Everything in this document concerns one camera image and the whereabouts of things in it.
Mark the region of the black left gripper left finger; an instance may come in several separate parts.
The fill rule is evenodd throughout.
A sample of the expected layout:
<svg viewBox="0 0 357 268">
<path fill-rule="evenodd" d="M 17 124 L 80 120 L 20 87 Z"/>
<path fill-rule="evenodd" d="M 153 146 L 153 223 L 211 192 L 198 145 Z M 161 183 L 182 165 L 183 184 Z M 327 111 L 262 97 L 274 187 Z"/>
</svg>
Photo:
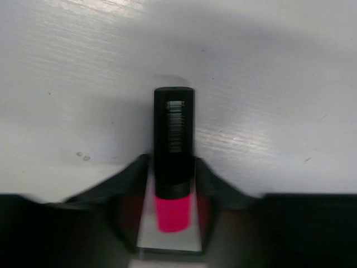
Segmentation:
<svg viewBox="0 0 357 268">
<path fill-rule="evenodd" d="M 128 267 L 149 156 L 59 203 L 1 195 L 2 267 Z"/>
</svg>

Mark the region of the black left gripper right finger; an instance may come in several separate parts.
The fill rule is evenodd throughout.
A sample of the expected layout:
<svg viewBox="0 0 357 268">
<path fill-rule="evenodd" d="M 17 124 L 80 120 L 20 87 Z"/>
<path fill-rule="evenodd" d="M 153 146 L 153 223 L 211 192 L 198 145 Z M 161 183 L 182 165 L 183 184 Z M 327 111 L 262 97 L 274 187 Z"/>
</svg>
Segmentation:
<svg viewBox="0 0 357 268">
<path fill-rule="evenodd" d="M 200 158 L 195 183 L 202 255 L 209 267 L 355 267 L 356 196 L 252 197 Z"/>
</svg>

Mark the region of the pink cap black highlighter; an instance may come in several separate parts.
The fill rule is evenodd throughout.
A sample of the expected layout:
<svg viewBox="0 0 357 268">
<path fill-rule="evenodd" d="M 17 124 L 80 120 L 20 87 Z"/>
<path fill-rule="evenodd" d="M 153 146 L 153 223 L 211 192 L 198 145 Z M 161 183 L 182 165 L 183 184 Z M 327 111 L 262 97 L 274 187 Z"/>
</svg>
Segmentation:
<svg viewBox="0 0 357 268">
<path fill-rule="evenodd" d="M 163 87 L 154 91 L 153 173 L 159 231 L 175 233 L 191 224 L 195 91 Z"/>
</svg>

